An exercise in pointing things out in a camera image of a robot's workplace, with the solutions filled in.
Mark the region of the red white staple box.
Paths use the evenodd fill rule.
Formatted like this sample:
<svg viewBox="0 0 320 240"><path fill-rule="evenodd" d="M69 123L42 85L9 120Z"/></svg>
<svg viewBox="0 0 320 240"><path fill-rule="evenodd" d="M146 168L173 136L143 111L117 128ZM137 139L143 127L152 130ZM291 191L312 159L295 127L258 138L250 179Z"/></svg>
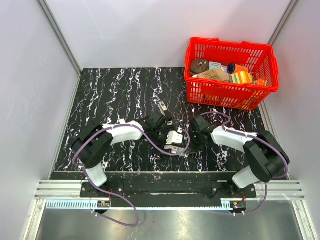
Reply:
<svg viewBox="0 0 320 240"><path fill-rule="evenodd" d="M182 157L187 156L185 152L182 153L182 151L184 150L183 147L174 146L174 145L165 145L163 150L170 154L178 154L179 156L182 156Z"/></svg>

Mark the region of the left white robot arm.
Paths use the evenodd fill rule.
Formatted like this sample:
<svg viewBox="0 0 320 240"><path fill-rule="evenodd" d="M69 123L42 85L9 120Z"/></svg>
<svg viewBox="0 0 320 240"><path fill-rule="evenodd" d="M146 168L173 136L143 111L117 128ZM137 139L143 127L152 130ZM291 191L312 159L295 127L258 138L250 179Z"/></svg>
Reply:
<svg viewBox="0 0 320 240"><path fill-rule="evenodd" d="M137 141L144 137L142 132L135 127L130 127L129 124L141 128L157 146L164 146L173 120L168 112L165 114L156 112L151 116L134 119L128 123L121 119L120 127L117 128L114 128L113 124L91 123L71 145L73 153L79 152L76 160L80 160L81 165L84 166L84 172L93 182L90 190L98 198L106 196L109 190L106 184L107 176L102 167L102 160L109 146L126 141Z"/></svg>

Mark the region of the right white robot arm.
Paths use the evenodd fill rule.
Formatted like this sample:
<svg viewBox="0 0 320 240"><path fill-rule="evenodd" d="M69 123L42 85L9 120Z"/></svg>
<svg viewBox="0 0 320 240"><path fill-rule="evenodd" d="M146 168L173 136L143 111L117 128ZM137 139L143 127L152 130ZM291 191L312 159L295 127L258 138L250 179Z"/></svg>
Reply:
<svg viewBox="0 0 320 240"><path fill-rule="evenodd" d="M248 166L238 171L227 186L228 194L239 198L246 187L257 182L268 183L288 175L290 159L269 131L245 132L222 125L210 124L204 115L190 122L191 146L199 149L208 143L226 146L245 154Z"/></svg>

